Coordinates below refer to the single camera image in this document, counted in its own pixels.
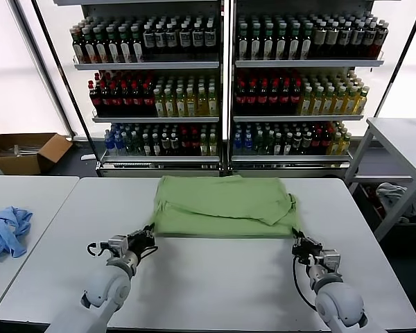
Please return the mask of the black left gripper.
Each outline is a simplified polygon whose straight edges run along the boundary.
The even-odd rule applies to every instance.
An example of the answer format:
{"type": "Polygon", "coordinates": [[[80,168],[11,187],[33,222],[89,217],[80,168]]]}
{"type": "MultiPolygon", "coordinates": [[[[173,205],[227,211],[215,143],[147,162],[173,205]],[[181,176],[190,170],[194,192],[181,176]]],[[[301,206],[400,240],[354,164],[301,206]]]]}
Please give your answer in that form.
{"type": "Polygon", "coordinates": [[[152,238],[155,238],[153,225],[146,225],[143,230],[138,230],[128,236],[128,250],[136,256],[142,256],[152,248],[152,238]]]}

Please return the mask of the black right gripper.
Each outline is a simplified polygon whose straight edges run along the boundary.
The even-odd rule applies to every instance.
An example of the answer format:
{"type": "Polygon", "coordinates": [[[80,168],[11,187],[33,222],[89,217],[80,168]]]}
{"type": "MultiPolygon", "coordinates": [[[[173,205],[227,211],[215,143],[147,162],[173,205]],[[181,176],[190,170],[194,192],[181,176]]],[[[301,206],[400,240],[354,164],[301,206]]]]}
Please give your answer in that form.
{"type": "Polygon", "coordinates": [[[310,238],[304,237],[302,231],[292,229],[295,243],[292,247],[292,255],[303,265],[312,265],[315,263],[315,258],[320,255],[323,245],[310,238]]]}

